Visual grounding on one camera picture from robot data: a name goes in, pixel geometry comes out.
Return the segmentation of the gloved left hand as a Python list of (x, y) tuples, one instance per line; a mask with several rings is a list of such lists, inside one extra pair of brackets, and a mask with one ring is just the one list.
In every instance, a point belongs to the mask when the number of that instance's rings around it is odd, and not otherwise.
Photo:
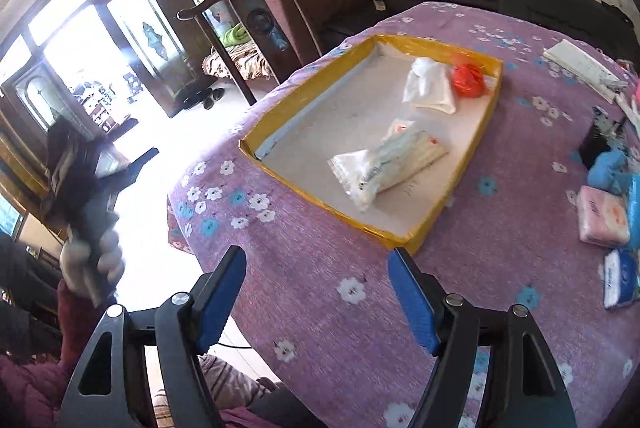
[(125, 261), (122, 259), (118, 234), (113, 228), (103, 233), (96, 252), (99, 257), (93, 261), (90, 244), (70, 230), (62, 248), (60, 267), (66, 286), (80, 298), (90, 298), (91, 275), (100, 274), (114, 289), (124, 274)]

